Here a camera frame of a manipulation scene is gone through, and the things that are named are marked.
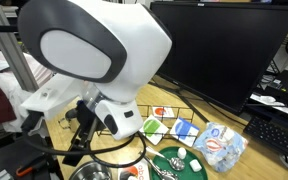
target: plastic bag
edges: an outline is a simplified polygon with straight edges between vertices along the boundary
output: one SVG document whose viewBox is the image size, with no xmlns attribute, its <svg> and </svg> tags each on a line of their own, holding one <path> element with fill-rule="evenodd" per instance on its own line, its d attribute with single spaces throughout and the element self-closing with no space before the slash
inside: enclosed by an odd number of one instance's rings
<svg viewBox="0 0 288 180">
<path fill-rule="evenodd" d="M 238 161 L 247 144 L 248 141 L 232 129 L 210 122 L 193 148 L 202 152 L 215 171 L 225 172 Z"/>
</svg>

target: spoon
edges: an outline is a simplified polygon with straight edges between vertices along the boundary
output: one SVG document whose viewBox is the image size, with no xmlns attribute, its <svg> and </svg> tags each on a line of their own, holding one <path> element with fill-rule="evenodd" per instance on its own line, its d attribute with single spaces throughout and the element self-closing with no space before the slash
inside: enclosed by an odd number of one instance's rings
<svg viewBox="0 0 288 180">
<path fill-rule="evenodd" d="M 153 161 L 148 158 L 147 156 L 144 156 L 144 159 L 151 164 L 154 171 L 158 174 L 158 176 L 161 178 L 161 180 L 179 180 L 178 176 L 176 174 L 173 174 L 171 171 L 168 170 L 161 170 L 156 164 L 153 163 Z"/>
<path fill-rule="evenodd" d="M 175 170 L 175 171 L 182 171 L 185 168 L 184 162 L 178 158 L 178 157 L 172 157 L 171 159 L 167 159 L 163 154 L 155 151 L 153 148 L 147 146 L 146 150 L 152 154 L 155 154 L 165 160 L 167 160 L 170 164 L 170 166 Z"/>
</svg>

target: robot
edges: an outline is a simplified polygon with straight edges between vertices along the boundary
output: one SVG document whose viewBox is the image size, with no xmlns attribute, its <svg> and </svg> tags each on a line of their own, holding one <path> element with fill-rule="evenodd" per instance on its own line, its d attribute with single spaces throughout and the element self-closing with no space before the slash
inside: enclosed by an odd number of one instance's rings
<svg viewBox="0 0 288 180">
<path fill-rule="evenodd" d="M 135 97 L 172 46 L 170 33 L 149 9 L 100 0 L 31 0 L 18 28 L 31 55 L 58 73 L 24 109 L 51 119 L 81 96 L 114 139 L 142 127 Z"/>
</svg>

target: blue and white package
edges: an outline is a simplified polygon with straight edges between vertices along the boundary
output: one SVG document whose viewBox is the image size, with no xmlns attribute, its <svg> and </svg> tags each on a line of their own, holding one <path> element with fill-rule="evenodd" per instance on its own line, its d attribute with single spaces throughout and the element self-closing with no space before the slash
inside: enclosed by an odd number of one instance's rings
<svg viewBox="0 0 288 180">
<path fill-rule="evenodd" d="M 248 141 L 232 129 L 210 122 L 193 148 L 202 152 L 215 171 L 225 172 L 238 161 L 247 144 Z"/>
<path fill-rule="evenodd" d="M 187 122 L 185 119 L 178 117 L 170 134 L 185 145 L 192 147 L 199 131 L 200 128 Z"/>
</svg>

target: keyboard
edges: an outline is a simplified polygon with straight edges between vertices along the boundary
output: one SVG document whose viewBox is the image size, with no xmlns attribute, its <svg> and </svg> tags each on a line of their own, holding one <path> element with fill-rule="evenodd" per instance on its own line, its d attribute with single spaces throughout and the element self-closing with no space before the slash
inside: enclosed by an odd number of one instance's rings
<svg viewBox="0 0 288 180">
<path fill-rule="evenodd" d="M 288 131 L 259 117 L 254 117 L 244 132 L 270 146 L 279 153 L 288 156 Z"/>
</svg>

